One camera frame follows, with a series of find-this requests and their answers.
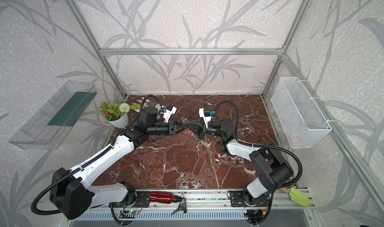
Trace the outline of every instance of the white wire mesh basket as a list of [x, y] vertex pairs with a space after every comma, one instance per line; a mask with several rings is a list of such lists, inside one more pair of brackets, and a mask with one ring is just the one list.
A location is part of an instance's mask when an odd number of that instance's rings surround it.
[[271, 102], [293, 149], [310, 148], [332, 130], [297, 77], [281, 77]]

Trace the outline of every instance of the clear plastic object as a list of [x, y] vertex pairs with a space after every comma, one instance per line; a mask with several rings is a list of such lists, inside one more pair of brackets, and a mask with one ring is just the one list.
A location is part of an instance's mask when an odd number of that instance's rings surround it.
[[57, 149], [96, 95], [93, 87], [67, 81], [9, 142], [23, 149]]
[[293, 149], [310, 148], [332, 131], [297, 77], [281, 77], [271, 102]]

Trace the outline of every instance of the leaf-patterned wallpaper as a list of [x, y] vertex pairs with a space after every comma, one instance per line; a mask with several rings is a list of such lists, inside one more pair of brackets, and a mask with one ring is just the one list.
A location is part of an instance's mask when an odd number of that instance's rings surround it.
[[[288, 50], [382, 183], [383, 9], [384, 0], [313, 0]], [[282, 66], [279, 77], [284, 76], [290, 73]], [[281, 128], [278, 132], [284, 136]], [[306, 169], [300, 185], [311, 190], [325, 226], [384, 226], [383, 215], [331, 136], [312, 148], [295, 149], [295, 154]]]
[[[279, 48], [302, 0], [76, 1], [102, 48]], [[108, 60], [128, 93], [261, 93], [276, 56]]]
[[[54, 226], [58, 215], [31, 213], [31, 201], [59, 167], [94, 154], [110, 125], [98, 113], [121, 102], [63, 1], [0, 0], [0, 226]], [[98, 94], [56, 150], [23, 150], [8, 139], [67, 81], [94, 83]], [[41, 209], [55, 209], [43, 198]]]

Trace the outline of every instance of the white flower pot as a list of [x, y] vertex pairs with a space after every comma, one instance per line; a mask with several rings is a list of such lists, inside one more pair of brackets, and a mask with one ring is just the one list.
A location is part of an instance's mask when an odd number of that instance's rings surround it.
[[115, 126], [116, 128], [124, 128], [128, 125], [129, 123], [129, 119], [128, 119], [128, 114], [125, 113], [123, 116], [121, 116], [120, 119], [117, 119], [117, 120], [114, 120], [114, 121], [109, 121], [107, 120], [110, 124], [112, 124], [113, 126]]

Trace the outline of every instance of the red marble tabletop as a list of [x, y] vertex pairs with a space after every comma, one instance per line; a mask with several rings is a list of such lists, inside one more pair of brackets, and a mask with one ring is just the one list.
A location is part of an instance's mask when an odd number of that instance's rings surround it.
[[[127, 103], [134, 103], [141, 97], [130, 96]], [[176, 114], [170, 119], [178, 121], [198, 119], [199, 108], [208, 107], [213, 110], [222, 100], [231, 100], [236, 103], [240, 112], [240, 139], [251, 143], [277, 145], [260, 95], [157, 97], [163, 105], [177, 108]], [[136, 115], [136, 112], [131, 111], [130, 120]], [[214, 124], [223, 119], [235, 122], [236, 110], [231, 104], [224, 103], [219, 107]], [[217, 147], [219, 140], [219, 137], [213, 136], [206, 136], [201, 140], [187, 131], [176, 136], [150, 136], [148, 142], [109, 167], [93, 185], [126, 181], [137, 189], [237, 189], [247, 186], [257, 176], [252, 163], [241, 157], [222, 153]]]

